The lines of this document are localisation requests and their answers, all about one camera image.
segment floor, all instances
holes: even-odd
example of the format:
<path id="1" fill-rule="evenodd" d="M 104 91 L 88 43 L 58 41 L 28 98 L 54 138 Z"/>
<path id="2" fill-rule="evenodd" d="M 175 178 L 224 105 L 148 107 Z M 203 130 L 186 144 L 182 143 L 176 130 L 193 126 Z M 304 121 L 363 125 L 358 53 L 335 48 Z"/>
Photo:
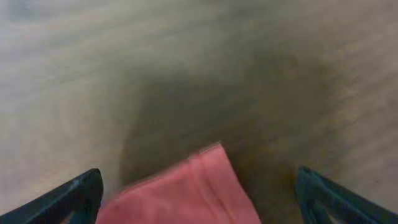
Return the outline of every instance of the floor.
<path id="1" fill-rule="evenodd" d="M 214 142 L 263 223 L 306 165 L 398 212 L 398 2 L 0 0 L 0 213 Z"/>

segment dark green plastic object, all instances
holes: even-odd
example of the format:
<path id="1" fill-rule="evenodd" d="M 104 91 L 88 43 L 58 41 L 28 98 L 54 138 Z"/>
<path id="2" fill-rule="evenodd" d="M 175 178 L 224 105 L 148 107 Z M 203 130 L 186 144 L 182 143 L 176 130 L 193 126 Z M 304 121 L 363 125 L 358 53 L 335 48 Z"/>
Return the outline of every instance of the dark green plastic object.
<path id="1" fill-rule="evenodd" d="M 340 223 L 398 223 L 395 213 L 306 167 L 297 172 L 295 193 L 306 224 L 332 224 L 329 215 Z"/>
<path id="2" fill-rule="evenodd" d="M 302 167 L 297 172 L 295 193 L 306 224 L 398 223 L 398 216 L 342 186 Z M 101 205 L 103 182 L 91 169 L 38 199 L 0 216 L 0 224 L 56 224 L 70 217 L 72 224 L 94 224 Z"/>
<path id="3" fill-rule="evenodd" d="M 101 172 L 91 169 L 49 193 L 0 216 L 0 224 L 94 224 L 101 206 Z"/>

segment wooden floor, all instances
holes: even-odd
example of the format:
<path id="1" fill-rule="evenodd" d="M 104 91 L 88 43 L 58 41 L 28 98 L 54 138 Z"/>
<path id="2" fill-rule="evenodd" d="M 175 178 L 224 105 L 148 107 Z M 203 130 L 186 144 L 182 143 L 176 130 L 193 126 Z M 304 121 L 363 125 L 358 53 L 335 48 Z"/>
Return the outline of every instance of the wooden floor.
<path id="1" fill-rule="evenodd" d="M 0 0 L 0 213 L 216 141 L 264 223 L 301 165 L 398 212 L 398 2 Z"/>

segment pink cloth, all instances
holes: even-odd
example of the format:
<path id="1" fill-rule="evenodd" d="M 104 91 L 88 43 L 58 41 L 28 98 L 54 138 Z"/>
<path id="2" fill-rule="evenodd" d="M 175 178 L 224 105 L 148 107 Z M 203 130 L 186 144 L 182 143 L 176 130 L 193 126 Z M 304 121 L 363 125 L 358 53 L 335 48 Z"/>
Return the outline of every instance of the pink cloth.
<path id="1" fill-rule="evenodd" d="M 101 207 L 97 224 L 260 224 L 218 144 Z"/>

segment wood grain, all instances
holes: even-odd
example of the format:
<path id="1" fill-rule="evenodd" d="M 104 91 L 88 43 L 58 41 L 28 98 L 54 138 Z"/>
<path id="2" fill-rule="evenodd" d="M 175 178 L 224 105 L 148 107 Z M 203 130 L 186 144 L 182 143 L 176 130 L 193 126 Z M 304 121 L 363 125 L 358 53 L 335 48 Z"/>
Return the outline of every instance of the wood grain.
<path id="1" fill-rule="evenodd" d="M 398 212 L 398 3 L 1 0 L 0 213 L 221 141 L 264 223 L 298 166 Z"/>

